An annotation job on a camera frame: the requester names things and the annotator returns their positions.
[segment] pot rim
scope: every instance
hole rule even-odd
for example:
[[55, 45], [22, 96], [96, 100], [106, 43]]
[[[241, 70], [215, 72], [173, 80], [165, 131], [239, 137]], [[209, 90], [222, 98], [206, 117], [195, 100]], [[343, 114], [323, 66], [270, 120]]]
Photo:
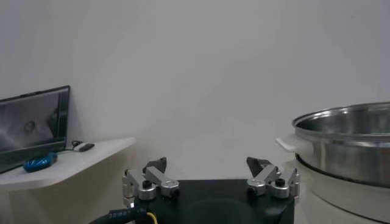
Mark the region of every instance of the pot rim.
[[292, 122], [292, 126], [296, 129], [296, 132], [298, 133], [316, 136], [319, 138], [354, 140], [354, 141], [361, 140], [361, 141], [390, 142], [390, 133], [373, 133], [373, 134], [326, 133], [323, 131], [313, 131], [313, 130], [308, 130], [308, 129], [298, 127], [298, 125], [302, 121], [307, 121], [309, 119], [334, 116], [337, 114], [349, 113], [351, 111], [362, 110], [362, 109], [370, 110], [374, 108], [375, 109], [389, 108], [390, 110], [390, 102], [362, 103], [362, 104], [355, 104], [347, 107], [334, 107], [334, 108], [319, 110], [295, 118]]

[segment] stainless steel pot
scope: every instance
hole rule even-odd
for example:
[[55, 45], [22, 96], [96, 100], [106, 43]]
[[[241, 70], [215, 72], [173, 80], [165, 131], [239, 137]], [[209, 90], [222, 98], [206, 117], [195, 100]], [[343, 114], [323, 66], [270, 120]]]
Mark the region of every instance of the stainless steel pot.
[[293, 120], [295, 134], [276, 141], [310, 169], [390, 187], [390, 102], [332, 108]]

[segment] blue computer mouse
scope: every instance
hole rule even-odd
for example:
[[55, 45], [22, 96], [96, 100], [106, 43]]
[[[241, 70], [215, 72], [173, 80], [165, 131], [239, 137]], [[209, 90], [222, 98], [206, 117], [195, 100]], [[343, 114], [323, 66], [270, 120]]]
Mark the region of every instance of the blue computer mouse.
[[57, 161], [57, 154], [50, 152], [47, 156], [41, 158], [34, 158], [26, 161], [23, 168], [26, 172], [34, 172], [45, 169]]

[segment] white shelf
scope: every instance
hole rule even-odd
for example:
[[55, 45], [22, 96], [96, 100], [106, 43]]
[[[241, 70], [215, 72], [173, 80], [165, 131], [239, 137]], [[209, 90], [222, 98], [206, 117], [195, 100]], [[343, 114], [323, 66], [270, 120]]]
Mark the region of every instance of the white shelf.
[[22, 167], [0, 174], [0, 189], [17, 191], [59, 183], [135, 144], [135, 138], [97, 142], [86, 152], [62, 152], [51, 167], [27, 173]]

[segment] screw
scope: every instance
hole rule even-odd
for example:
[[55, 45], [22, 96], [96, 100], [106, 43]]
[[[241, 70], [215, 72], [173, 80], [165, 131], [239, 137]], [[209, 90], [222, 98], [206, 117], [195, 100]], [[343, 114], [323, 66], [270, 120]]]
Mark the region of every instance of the screw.
[[148, 189], [152, 187], [152, 182], [150, 180], [144, 180], [142, 182], [142, 188]]
[[275, 185], [277, 187], [283, 187], [285, 184], [286, 184], [285, 179], [278, 178], [277, 180], [275, 180]]

